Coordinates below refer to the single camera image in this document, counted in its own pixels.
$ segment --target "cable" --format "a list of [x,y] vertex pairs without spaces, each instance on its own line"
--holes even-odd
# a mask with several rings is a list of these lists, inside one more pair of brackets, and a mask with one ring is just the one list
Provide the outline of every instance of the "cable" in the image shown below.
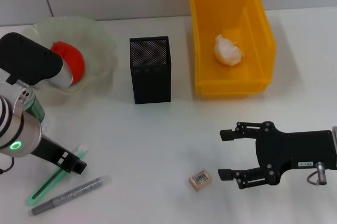
[[317,174],[317,171],[312,172],[312,173],[306,178],[306,181],[307,181],[308,183],[310,183],[310,184],[313,184],[314,186],[318,186],[319,184],[318,184],[317,182],[314,183],[314,182],[312,182],[312,181],[310,180],[310,178],[311,178],[313,175],[315,175],[315,174]]
[[12,167],[14,166],[14,158],[12,157],[12,163],[11,163],[11,166],[9,166],[9,168],[5,169],[5,170],[2,170],[0,169],[0,174],[3,174],[7,171],[9,171]]

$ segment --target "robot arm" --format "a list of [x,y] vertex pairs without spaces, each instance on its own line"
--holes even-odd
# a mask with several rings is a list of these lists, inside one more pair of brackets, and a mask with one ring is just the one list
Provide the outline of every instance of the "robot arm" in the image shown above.
[[17,33],[0,39],[0,153],[10,157],[33,154],[67,172],[81,174],[86,163],[42,134],[37,118],[23,111],[30,86],[68,87],[67,64],[49,49]]
[[336,138],[332,131],[283,133],[273,122],[238,122],[234,131],[222,130],[223,141],[256,139],[260,167],[249,170],[218,170],[221,180],[236,179],[240,189],[263,184],[277,185],[290,169],[317,168],[319,184],[326,184],[325,169],[337,169]]

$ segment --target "red object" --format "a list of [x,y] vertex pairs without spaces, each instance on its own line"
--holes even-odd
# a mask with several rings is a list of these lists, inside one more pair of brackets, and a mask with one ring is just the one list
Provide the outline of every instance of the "red object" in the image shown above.
[[60,55],[68,64],[73,74],[73,84],[78,82],[85,72],[85,62],[80,51],[70,44],[62,41],[53,43],[51,50]]

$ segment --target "white tissue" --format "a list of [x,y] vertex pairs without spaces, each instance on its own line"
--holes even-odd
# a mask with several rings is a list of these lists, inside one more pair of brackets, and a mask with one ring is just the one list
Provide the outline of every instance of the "white tissue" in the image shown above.
[[243,54],[234,43],[228,38],[223,38],[222,35],[219,35],[215,38],[215,47],[214,47],[215,57],[224,64],[234,66],[237,63],[241,62],[241,57]]

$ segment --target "green led light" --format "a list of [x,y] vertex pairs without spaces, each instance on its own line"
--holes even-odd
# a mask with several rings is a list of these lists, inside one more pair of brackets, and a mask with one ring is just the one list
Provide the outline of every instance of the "green led light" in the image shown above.
[[10,149],[18,149],[19,147],[21,147],[21,141],[16,141],[14,143],[12,143],[12,145],[10,146]]

